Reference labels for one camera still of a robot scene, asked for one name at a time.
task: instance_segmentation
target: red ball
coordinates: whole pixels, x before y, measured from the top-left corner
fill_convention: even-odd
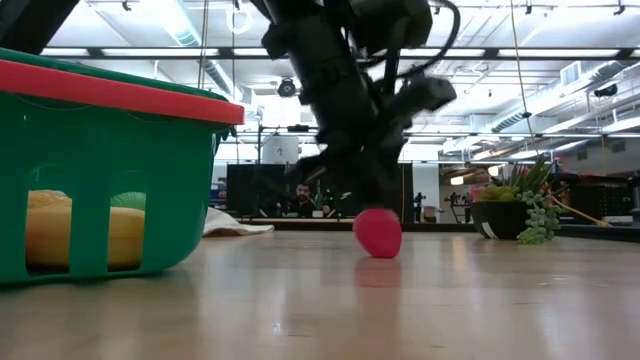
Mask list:
[[[367,209],[353,222],[360,245],[374,258],[392,259],[402,246],[402,227],[396,214],[387,209]]]

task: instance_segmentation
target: white cloth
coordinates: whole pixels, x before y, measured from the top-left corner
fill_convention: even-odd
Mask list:
[[[243,225],[231,215],[210,207],[204,221],[202,236],[245,236],[271,231],[273,231],[273,225]]]

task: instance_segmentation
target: potted plant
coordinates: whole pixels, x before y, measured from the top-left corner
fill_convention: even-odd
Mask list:
[[[478,191],[478,199],[471,203],[471,216],[485,238],[517,239],[521,244],[553,239],[561,209],[547,192],[551,166],[545,160],[539,156],[531,169],[516,164],[504,184]]]

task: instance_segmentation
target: ceiling duct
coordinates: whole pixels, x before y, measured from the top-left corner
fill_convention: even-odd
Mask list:
[[[533,115],[541,114],[563,104],[570,99],[571,94],[578,91],[591,91],[606,84],[614,77],[636,64],[633,61],[575,62],[561,70],[560,79],[547,85],[540,91],[527,97],[527,110]],[[502,130],[525,120],[524,106],[516,106],[496,115],[485,131],[501,132]]]
[[[178,45],[202,46],[202,38],[187,14],[182,0],[140,0],[140,2],[144,5],[145,11],[153,13],[153,16],[162,23],[162,27]],[[229,99],[243,101],[244,92],[233,84],[217,61],[205,59],[198,62],[223,95]]]

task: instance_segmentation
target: black cable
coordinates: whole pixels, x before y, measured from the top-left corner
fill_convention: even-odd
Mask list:
[[[451,28],[451,32],[449,33],[449,38],[444,43],[444,46],[442,47],[442,49],[440,49],[440,51],[434,57],[429,59],[424,64],[418,65],[398,75],[398,78],[410,78],[419,73],[423,73],[429,67],[433,66],[438,61],[444,59],[445,55],[447,54],[447,51],[451,49],[456,39],[458,38],[458,32],[460,32],[460,23],[461,23],[460,10],[458,9],[457,6],[455,6],[455,4],[453,4],[449,0],[438,0],[438,2],[442,3],[444,7],[446,7],[447,9],[451,10],[451,12],[453,12],[453,26]]]

